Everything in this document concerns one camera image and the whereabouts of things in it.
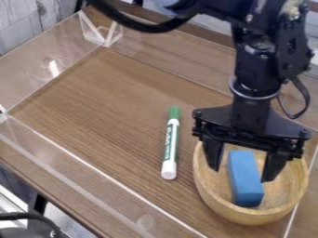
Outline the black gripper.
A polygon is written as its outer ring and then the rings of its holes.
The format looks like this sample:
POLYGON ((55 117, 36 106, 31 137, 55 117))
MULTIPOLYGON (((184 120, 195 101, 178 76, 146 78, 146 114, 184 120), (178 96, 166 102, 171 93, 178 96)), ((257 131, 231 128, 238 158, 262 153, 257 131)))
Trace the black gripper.
POLYGON ((274 181, 289 160, 301 158, 310 131, 266 106, 230 104, 192 112, 192 135, 203 143, 206 162, 219 171, 226 143, 265 151, 262 182, 274 181))

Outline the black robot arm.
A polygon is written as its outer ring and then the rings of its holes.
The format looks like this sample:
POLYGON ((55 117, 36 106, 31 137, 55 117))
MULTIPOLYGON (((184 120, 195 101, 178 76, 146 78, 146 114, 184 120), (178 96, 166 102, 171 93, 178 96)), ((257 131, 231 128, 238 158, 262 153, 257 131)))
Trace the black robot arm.
POLYGON ((294 122, 302 113, 281 116, 271 106, 287 83, 310 103, 299 80, 314 56, 306 36, 309 0, 171 0, 166 8, 178 16, 204 14, 231 25, 237 50, 229 82, 233 103, 192 112, 192 135, 203 143, 207 164, 221 168, 225 144, 265 151, 261 180, 273 181, 286 163, 303 155, 310 139, 307 128, 294 122))

